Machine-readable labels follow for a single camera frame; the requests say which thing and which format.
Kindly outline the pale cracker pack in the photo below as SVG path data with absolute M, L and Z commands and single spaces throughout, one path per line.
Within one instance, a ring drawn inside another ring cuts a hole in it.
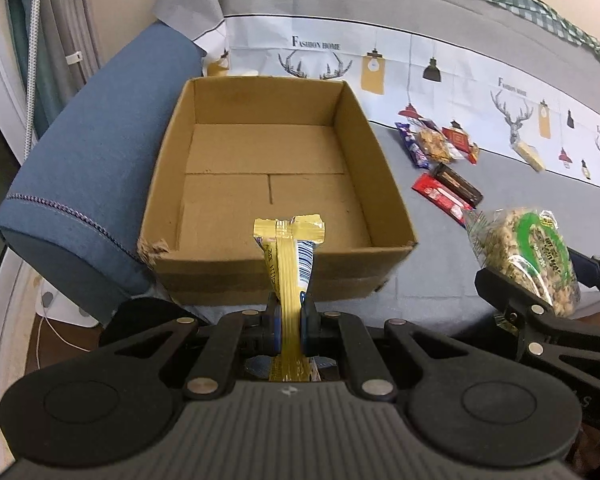
M 544 162 L 534 146 L 518 140 L 512 144 L 512 149 L 536 172 L 542 172 L 545 170 Z

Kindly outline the clear bag of crackers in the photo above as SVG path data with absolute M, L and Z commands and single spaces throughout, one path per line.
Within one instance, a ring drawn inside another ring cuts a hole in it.
M 457 162 L 463 160 L 462 153 L 439 131 L 420 127 L 415 133 L 418 145 L 427 157 L 434 162 Z

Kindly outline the green label nut bag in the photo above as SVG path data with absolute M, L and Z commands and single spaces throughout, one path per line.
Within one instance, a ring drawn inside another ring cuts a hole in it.
M 580 302 L 580 287 L 554 214 L 546 209 L 474 210 L 465 214 L 472 249 L 484 268 L 507 276 L 562 318 Z

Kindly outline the brown cardboard box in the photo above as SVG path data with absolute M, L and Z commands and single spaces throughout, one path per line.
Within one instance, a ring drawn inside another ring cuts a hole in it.
M 404 200 L 353 90 L 342 81 L 204 77 L 166 127 L 137 250 L 171 297 L 262 304 L 271 288 L 257 219 L 317 214 L 326 228 L 311 292 L 365 297 L 416 246 Z

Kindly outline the yellow candy packet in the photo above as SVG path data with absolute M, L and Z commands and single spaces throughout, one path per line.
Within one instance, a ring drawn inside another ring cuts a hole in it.
M 282 348 L 270 368 L 272 382 L 308 382 L 311 364 L 301 348 L 301 294 L 309 290 L 315 249 L 326 226 L 319 214 L 257 219 L 252 236 L 263 252 L 268 277 L 282 306 Z

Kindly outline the purple snack bar packet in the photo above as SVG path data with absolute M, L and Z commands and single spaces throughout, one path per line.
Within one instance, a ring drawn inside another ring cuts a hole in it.
M 412 164 L 418 169 L 428 170 L 429 160 L 418 145 L 414 133 L 411 132 L 410 125 L 404 124 L 404 122 L 397 122 L 396 128 Z

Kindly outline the dark brown chocolate bar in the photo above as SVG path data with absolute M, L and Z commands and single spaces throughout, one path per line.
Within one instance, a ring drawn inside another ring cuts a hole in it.
M 439 162 L 434 167 L 431 175 L 456 195 L 460 196 L 471 207 L 477 208 L 483 201 L 483 195 L 478 188 L 443 162 Z

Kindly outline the red square snack packet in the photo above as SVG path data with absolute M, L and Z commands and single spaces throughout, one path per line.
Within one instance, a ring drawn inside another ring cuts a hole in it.
M 448 141 L 460 152 L 468 155 L 471 152 L 471 143 L 468 134 L 462 128 L 442 128 L 442 133 Z

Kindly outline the red wafer bar packet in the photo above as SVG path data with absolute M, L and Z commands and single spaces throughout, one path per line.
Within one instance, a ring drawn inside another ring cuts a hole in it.
M 430 174 L 421 174 L 412 190 L 436 205 L 460 226 L 466 226 L 465 216 L 472 207 Z

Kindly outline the grey curtain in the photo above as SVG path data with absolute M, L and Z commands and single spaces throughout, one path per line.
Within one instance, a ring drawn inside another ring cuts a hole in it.
M 60 97 L 67 102 L 102 66 L 90 0 L 42 0 L 42 31 Z

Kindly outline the red-yellow nougat candy packet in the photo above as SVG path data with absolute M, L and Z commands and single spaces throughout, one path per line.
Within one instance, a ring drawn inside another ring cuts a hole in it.
M 475 165 L 478 162 L 480 150 L 477 144 L 472 144 L 468 154 L 468 160 Z

